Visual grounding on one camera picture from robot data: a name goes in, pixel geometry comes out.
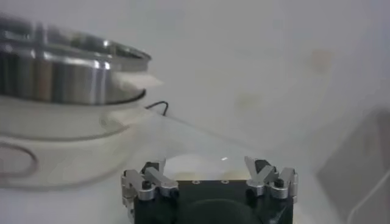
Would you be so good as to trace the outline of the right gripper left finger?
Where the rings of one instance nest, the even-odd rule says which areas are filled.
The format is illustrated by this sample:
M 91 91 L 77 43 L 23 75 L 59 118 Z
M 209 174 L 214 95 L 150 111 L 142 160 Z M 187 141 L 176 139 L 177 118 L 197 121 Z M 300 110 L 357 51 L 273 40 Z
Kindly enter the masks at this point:
M 130 209 L 134 200 L 152 201 L 157 196 L 176 200 L 179 183 L 164 176 L 166 160 L 147 161 L 140 171 L 125 170 L 121 175 L 122 203 Z

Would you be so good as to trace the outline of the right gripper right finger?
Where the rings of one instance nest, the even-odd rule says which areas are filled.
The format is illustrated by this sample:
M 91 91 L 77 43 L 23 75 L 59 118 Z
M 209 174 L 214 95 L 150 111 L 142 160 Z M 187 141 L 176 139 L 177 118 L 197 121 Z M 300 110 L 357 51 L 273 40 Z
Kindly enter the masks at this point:
M 269 194 L 277 200 L 292 199 L 297 203 L 298 173 L 293 168 L 283 168 L 281 172 L 265 159 L 244 157 L 250 174 L 246 184 L 254 191 L 256 197 Z

